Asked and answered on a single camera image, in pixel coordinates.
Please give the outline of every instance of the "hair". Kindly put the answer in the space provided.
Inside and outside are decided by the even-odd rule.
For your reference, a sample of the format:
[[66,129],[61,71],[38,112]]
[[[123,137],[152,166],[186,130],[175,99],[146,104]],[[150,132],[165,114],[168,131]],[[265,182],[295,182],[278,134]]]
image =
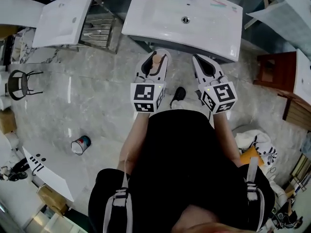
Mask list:
[[303,219],[303,216],[297,220],[297,222],[295,223],[294,229],[298,229],[302,225],[303,223],[302,219]]

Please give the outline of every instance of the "drain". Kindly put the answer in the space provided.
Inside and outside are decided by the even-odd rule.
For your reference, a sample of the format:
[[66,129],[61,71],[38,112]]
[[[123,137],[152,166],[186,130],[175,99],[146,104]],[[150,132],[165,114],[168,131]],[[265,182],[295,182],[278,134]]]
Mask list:
[[182,17],[181,21],[185,24],[188,24],[190,22],[190,18],[189,17]]

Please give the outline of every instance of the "backpack strap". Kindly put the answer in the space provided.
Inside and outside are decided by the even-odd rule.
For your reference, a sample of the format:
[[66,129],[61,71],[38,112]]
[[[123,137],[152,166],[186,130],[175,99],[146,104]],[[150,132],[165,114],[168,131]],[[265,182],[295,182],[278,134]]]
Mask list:
[[252,157],[248,166],[247,177],[244,181],[247,184],[247,198],[249,202],[257,201],[258,194],[260,197],[260,214],[259,214],[259,223],[256,231],[259,231],[263,222],[264,216],[264,195],[262,191],[257,188],[255,184],[255,177],[258,168],[258,157]]
[[133,209],[132,209],[132,197],[128,191],[128,180],[126,177],[126,160],[124,162],[124,177],[122,182],[122,188],[116,190],[116,193],[108,199],[106,204],[103,233],[108,233],[108,225],[110,222],[111,211],[113,206],[126,207],[126,214],[127,214],[126,233],[132,233]]

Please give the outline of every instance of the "white sink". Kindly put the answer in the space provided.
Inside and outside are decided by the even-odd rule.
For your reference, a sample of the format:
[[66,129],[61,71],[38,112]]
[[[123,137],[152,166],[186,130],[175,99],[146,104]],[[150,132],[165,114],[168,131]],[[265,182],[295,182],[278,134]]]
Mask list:
[[311,105],[311,61],[300,49],[296,53],[294,94]]
[[42,9],[33,47],[77,44],[92,0],[55,0]]
[[132,0],[122,29],[126,35],[179,43],[231,61],[239,59],[241,32],[242,8],[226,0]]

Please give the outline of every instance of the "black metal chair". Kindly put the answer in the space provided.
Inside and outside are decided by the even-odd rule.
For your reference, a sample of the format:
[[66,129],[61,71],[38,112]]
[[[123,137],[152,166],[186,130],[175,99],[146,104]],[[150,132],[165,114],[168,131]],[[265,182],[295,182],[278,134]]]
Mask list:
[[[17,73],[21,73],[21,77],[15,77],[15,74]],[[22,98],[24,98],[25,96],[27,95],[34,95],[34,94],[38,94],[38,93],[43,93],[43,91],[41,92],[34,92],[34,93],[31,93],[31,91],[34,91],[34,90],[30,90],[28,88],[28,79],[31,75],[35,75],[35,74],[40,74],[40,73],[43,73],[43,72],[35,72],[34,71],[31,71],[29,73],[25,73],[25,72],[22,72],[22,71],[19,71],[19,70],[14,70],[10,76],[9,76],[9,80],[8,80],[8,83],[7,83],[7,89],[8,89],[8,92],[11,96],[11,98],[13,100],[21,100]],[[14,92],[16,91],[22,91],[22,94],[23,96],[22,97],[17,97],[14,95]]]

